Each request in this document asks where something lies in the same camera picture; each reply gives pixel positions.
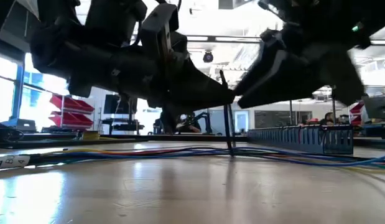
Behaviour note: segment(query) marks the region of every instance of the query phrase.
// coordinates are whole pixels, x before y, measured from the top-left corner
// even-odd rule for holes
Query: person
[[[338,124],[350,124],[350,116],[347,114],[342,114],[338,118]]]
[[[195,119],[195,113],[188,114],[185,119],[180,115],[177,122],[177,131],[180,133],[200,133],[199,122]]]
[[[333,113],[332,112],[327,112],[325,114],[325,118],[323,118],[319,124],[321,125],[334,125],[335,122],[333,121]]]

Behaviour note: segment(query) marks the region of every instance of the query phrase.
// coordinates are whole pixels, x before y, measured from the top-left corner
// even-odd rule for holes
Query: workbench
[[[90,148],[208,144],[226,146],[223,142],[141,142]],[[0,149],[0,156],[59,149]],[[385,151],[356,148],[355,155],[382,156]],[[0,223],[385,224],[385,175],[255,158],[231,161],[228,156],[4,170],[0,171]]]

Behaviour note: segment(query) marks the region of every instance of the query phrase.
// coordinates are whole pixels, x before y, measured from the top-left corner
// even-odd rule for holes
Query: door
[[[248,111],[235,111],[235,132],[240,133],[242,129],[247,131],[249,129],[249,112]]]

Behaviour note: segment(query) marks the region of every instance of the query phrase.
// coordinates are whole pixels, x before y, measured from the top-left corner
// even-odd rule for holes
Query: colorful cable
[[[385,156],[379,158],[334,156],[296,153],[262,147],[234,147],[233,150],[236,156],[257,157],[261,159],[270,159],[273,161],[290,162],[308,166],[347,167],[350,170],[360,172],[385,173]],[[0,158],[0,169],[100,159],[165,159],[187,156],[223,155],[229,155],[229,150],[209,146],[195,146],[182,149],[177,149],[176,147],[163,147],[143,151],[141,149],[128,149],[122,150],[122,152],[97,149],[71,149],[44,154],[5,156]]]

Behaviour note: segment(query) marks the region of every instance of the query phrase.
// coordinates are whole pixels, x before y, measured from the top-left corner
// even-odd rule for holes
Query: metal cable tray
[[[252,129],[247,133],[250,142],[319,154],[352,154],[353,127],[289,126]]]

